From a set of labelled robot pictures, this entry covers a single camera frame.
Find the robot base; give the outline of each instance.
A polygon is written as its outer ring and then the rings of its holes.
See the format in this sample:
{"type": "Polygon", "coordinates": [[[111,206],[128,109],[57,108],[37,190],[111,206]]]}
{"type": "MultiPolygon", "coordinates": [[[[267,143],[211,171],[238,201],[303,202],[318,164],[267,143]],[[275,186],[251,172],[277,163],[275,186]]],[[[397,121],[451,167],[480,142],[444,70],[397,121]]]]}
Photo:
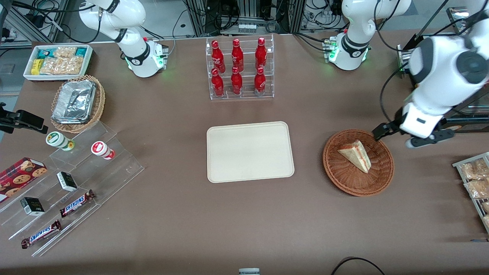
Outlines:
{"type": "Polygon", "coordinates": [[[366,59],[368,49],[363,53],[363,57],[352,58],[341,45],[341,39],[344,35],[344,33],[340,33],[323,42],[323,50],[331,51],[324,53],[324,59],[326,63],[333,63],[342,70],[355,70],[366,59]]]}
{"type": "Polygon", "coordinates": [[[168,47],[163,48],[161,44],[154,41],[147,41],[146,43],[150,46],[150,54],[141,65],[131,66],[131,63],[126,58],[129,69],[139,77],[150,77],[161,69],[166,69],[168,61],[168,47]]]}

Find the coca-cola logo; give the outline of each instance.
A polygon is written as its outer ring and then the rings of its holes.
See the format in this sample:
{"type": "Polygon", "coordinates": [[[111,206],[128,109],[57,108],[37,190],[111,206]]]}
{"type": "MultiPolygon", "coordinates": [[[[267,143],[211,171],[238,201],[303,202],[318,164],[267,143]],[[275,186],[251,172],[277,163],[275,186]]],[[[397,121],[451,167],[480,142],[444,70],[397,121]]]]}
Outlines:
{"type": "Polygon", "coordinates": [[[221,59],[220,58],[212,58],[212,62],[214,62],[214,64],[220,64],[221,63],[221,59]]]}

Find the snickers bar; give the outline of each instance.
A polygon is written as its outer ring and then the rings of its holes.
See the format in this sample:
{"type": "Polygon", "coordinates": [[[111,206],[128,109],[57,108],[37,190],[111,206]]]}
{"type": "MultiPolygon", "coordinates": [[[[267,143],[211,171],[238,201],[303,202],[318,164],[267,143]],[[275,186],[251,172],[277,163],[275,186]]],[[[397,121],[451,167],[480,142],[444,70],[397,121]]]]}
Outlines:
{"type": "Polygon", "coordinates": [[[22,240],[21,245],[22,249],[26,249],[30,247],[32,244],[35,242],[39,241],[42,238],[46,238],[48,235],[50,235],[53,232],[56,231],[61,231],[61,223],[60,221],[56,220],[52,225],[46,227],[45,229],[37,232],[36,234],[32,235],[30,238],[25,238],[22,240]]]}
{"type": "Polygon", "coordinates": [[[80,206],[84,205],[86,202],[91,200],[93,197],[95,197],[95,194],[93,191],[90,189],[87,193],[83,194],[80,198],[78,198],[76,201],[72,202],[65,208],[61,209],[61,217],[64,218],[66,217],[69,213],[75,211],[78,209],[80,206]]]}

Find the green and white cup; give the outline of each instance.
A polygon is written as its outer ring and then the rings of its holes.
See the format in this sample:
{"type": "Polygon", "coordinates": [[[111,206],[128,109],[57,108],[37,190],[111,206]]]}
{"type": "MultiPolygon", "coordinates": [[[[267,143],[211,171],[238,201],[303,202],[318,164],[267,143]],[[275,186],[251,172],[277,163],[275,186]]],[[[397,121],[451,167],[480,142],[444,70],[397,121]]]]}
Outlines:
{"type": "Polygon", "coordinates": [[[63,151],[69,151],[75,148],[75,142],[65,137],[60,132],[51,132],[46,137],[46,143],[63,151]]]}

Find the acrylic display stand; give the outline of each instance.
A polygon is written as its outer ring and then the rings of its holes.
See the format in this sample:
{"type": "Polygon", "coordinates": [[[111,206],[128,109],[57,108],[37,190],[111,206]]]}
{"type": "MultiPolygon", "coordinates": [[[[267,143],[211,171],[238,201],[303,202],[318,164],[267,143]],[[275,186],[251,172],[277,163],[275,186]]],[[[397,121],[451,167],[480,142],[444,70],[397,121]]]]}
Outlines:
{"type": "Polygon", "coordinates": [[[102,122],[84,130],[73,140],[75,142],[73,150],[68,152],[56,150],[43,161],[48,172],[24,188],[25,190],[17,192],[15,197],[4,202],[4,206],[2,205],[1,230],[10,236],[10,240],[19,244],[19,250],[23,239],[36,234],[56,220],[61,222],[62,231],[37,241],[25,250],[32,256],[40,256],[48,251],[144,170],[136,158],[117,140],[116,133],[102,122]],[[91,153],[90,147],[98,140],[105,142],[115,151],[116,155],[113,159],[105,160],[91,153]],[[56,177],[60,171],[72,175],[78,185],[76,191],[68,192],[61,188],[56,177]],[[67,217],[61,218],[59,210],[90,189],[96,197],[67,217]],[[38,217],[26,215],[20,203],[23,197],[38,198],[45,213],[38,217]]]}
{"type": "Polygon", "coordinates": [[[262,36],[240,36],[240,45],[243,49],[244,56],[244,70],[241,72],[243,77],[243,92],[241,95],[235,95],[232,91],[231,85],[231,75],[233,68],[233,62],[231,58],[231,52],[233,51],[232,39],[225,37],[214,37],[207,38],[205,47],[205,57],[207,61],[207,77],[209,79],[209,91],[211,100],[226,100],[226,99],[260,99],[260,98],[270,98],[274,97],[274,41],[272,35],[262,35],[262,36]],[[263,96],[255,95],[255,51],[258,46],[258,38],[265,38],[265,47],[267,48],[267,65],[264,67],[264,75],[267,78],[265,82],[265,94],[263,96]],[[212,89],[212,74],[211,70],[214,67],[212,63],[212,47],[211,42],[217,40],[219,42],[219,48],[224,54],[224,64],[226,66],[226,71],[221,74],[222,80],[224,81],[224,96],[216,97],[214,90],[212,89]]]}
{"type": "MultiPolygon", "coordinates": [[[[478,160],[478,159],[483,159],[484,162],[486,163],[486,165],[489,167],[489,152],[488,153],[484,153],[484,154],[480,154],[480,155],[475,156],[475,157],[472,157],[470,159],[466,159],[466,160],[459,161],[457,163],[452,164],[453,167],[457,168],[457,171],[459,172],[460,177],[462,178],[462,181],[464,182],[464,187],[466,189],[467,189],[467,183],[470,182],[471,180],[467,179],[464,176],[464,174],[462,173],[462,170],[460,169],[460,166],[462,164],[464,164],[464,163],[473,162],[473,161],[478,160]]],[[[488,215],[489,214],[489,213],[486,213],[486,211],[484,210],[484,208],[482,208],[482,203],[487,202],[489,199],[474,199],[474,198],[471,198],[471,199],[472,199],[472,202],[475,205],[475,209],[477,210],[477,213],[479,213],[479,217],[481,219],[485,215],[488,215]]],[[[486,228],[486,231],[489,234],[489,227],[488,227],[488,225],[484,221],[482,221],[482,224],[484,224],[484,227],[486,228]]]]}

